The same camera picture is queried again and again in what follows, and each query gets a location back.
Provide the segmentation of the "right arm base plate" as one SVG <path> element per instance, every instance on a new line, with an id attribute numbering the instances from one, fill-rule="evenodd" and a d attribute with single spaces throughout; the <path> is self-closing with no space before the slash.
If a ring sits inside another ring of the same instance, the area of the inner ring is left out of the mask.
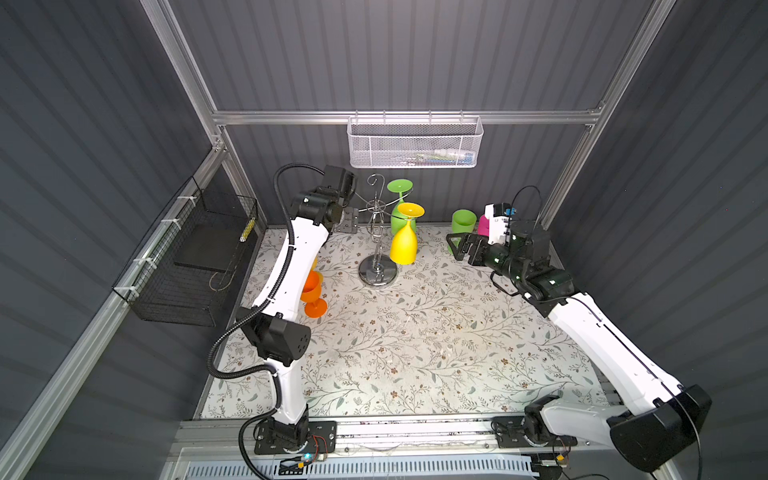
<path id="1" fill-rule="evenodd" d="M 578 444 L 576 437 L 551 433 L 534 414 L 496 416 L 490 426 L 500 448 L 561 446 L 569 449 Z"/>

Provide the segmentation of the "pink wine glass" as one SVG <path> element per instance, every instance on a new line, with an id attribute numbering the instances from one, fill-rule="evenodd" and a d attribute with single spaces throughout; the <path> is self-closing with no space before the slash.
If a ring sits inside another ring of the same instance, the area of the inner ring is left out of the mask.
<path id="1" fill-rule="evenodd" d="M 482 215 L 478 220 L 477 234 L 484 237 L 488 237 L 489 230 L 490 230 L 490 221 L 485 215 Z"/>

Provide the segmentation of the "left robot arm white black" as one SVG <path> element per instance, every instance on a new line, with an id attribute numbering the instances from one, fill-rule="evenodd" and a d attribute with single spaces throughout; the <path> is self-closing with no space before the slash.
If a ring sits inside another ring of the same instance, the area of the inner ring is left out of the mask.
<path id="1" fill-rule="evenodd" d="M 321 175 L 318 185 L 295 194 L 286 203 L 279 182 L 292 169 L 310 169 Z M 267 283 L 254 303 L 255 314 L 242 331 L 267 365 L 275 369 L 276 420 L 297 424 L 307 411 L 302 392 L 301 359 L 311 339 L 311 329 L 298 322 L 300 297 L 321 247 L 343 216 L 354 195 L 354 174 L 338 166 L 323 169 L 289 164 L 273 177 L 288 232 Z"/>

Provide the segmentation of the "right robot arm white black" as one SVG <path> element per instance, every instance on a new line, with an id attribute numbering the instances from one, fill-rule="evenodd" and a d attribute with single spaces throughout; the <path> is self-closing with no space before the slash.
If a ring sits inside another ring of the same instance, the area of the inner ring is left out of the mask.
<path id="1" fill-rule="evenodd" d="M 449 233 L 458 261 L 487 267 L 511 282 L 519 296 L 566 333 L 608 379 L 621 401 L 601 407 L 549 393 L 524 409 L 525 440 L 550 446 L 563 436 L 613 447 L 630 465 L 654 473 L 689 446 L 701 445 L 712 406 L 698 385 L 684 386 L 654 363 L 579 291 L 572 275 L 552 263 L 550 235 L 531 221 L 507 219 L 498 235 Z"/>

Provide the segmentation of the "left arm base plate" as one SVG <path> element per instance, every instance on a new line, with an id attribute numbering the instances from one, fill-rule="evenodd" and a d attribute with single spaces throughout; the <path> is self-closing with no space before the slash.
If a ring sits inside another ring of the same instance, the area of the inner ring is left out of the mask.
<path id="1" fill-rule="evenodd" d="M 334 421 L 305 421 L 289 425 L 268 419 L 256 427 L 256 455 L 333 453 L 338 424 Z"/>

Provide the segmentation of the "yellow wine glass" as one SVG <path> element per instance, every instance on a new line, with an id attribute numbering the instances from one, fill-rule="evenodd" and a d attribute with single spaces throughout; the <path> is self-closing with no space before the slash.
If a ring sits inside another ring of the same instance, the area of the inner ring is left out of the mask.
<path id="1" fill-rule="evenodd" d="M 406 218 L 406 224 L 395 234 L 390 258 L 398 265 L 411 265 L 418 253 L 418 238 L 414 230 L 415 220 L 425 214 L 425 209 L 416 203 L 405 202 L 397 206 L 397 211 Z"/>

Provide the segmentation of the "green wine glass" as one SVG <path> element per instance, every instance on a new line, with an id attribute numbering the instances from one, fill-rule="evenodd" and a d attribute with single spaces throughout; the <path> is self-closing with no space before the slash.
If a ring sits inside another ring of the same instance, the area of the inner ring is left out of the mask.
<path id="1" fill-rule="evenodd" d="M 392 235 L 396 235 L 407 224 L 407 217 L 399 211 L 399 206 L 405 202 L 412 189 L 413 182 L 408 179 L 396 179 L 387 184 L 387 190 L 398 195 L 391 212 L 390 226 Z"/>
<path id="2" fill-rule="evenodd" d="M 474 233 L 477 222 L 476 214 L 467 209 L 456 210 L 452 215 L 451 232 L 446 236 L 449 249 L 455 254 L 462 243 Z"/>

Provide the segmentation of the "orange wine glass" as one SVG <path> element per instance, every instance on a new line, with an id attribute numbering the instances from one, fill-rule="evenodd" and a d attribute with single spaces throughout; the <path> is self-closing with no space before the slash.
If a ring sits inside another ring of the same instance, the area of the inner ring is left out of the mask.
<path id="1" fill-rule="evenodd" d="M 317 319 L 327 312 L 328 304 L 322 298 L 322 281 L 323 277 L 311 270 L 304 284 L 300 300 L 305 304 L 304 312 L 309 318 Z"/>

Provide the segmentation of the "chrome wine glass rack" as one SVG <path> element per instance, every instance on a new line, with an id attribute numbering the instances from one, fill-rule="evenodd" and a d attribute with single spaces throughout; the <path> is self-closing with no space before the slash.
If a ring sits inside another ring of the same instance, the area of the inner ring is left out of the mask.
<path id="1" fill-rule="evenodd" d="M 375 288 L 388 286 L 397 277 L 397 265 L 383 252 L 383 239 L 388 229 L 386 217 L 392 217 L 392 207 L 407 198 L 413 189 L 411 180 L 396 179 L 384 185 L 385 180 L 386 178 L 380 173 L 370 174 L 366 183 L 377 188 L 373 198 L 368 200 L 354 192 L 363 201 L 364 207 L 357 208 L 347 205 L 343 210 L 341 226 L 337 228 L 343 233 L 356 233 L 360 226 L 360 213 L 369 214 L 364 227 L 374 242 L 375 250 L 372 255 L 360 261 L 358 276 L 366 286 Z"/>

